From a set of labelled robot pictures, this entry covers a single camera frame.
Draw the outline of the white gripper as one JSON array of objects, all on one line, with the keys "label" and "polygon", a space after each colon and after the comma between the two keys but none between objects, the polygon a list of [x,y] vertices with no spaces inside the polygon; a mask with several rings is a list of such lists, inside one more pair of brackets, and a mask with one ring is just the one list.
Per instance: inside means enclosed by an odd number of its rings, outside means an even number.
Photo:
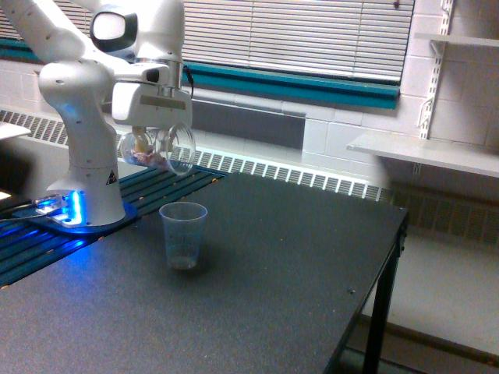
[{"label": "white gripper", "polygon": [[119,125],[132,126],[136,153],[150,152],[147,127],[160,129],[158,150],[173,150],[175,125],[192,127],[193,103],[181,87],[182,68],[180,62],[151,60],[115,70],[111,116]]}]

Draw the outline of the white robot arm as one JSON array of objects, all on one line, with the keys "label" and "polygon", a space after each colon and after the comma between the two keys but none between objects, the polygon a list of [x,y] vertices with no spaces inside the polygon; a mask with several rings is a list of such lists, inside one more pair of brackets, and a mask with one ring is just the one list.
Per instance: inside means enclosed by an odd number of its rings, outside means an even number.
[{"label": "white robot arm", "polygon": [[45,101],[68,136],[69,170],[50,186],[65,201],[52,219],[69,228],[121,221],[118,155],[127,162],[187,174],[196,144],[193,103],[184,91],[181,1],[83,1],[80,31],[53,1],[4,1],[2,10],[43,62]]}]

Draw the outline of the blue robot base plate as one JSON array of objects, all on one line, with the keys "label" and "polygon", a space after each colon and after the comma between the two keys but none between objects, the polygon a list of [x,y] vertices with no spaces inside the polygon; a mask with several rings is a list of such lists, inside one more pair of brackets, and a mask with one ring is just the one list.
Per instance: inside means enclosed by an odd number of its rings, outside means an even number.
[{"label": "blue robot base plate", "polygon": [[70,225],[65,220],[68,218],[66,206],[58,210],[58,214],[50,213],[46,217],[35,217],[34,215],[41,215],[35,208],[26,208],[17,210],[12,215],[14,218],[27,218],[29,224],[33,224],[37,228],[51,233],[66,235],[70,237],[97,237],[99,235],[108,235],[138,219],[138,210],[132,204],[123,203],[126,215],[120,220],[112,224],[101,226],[77,226]]}]

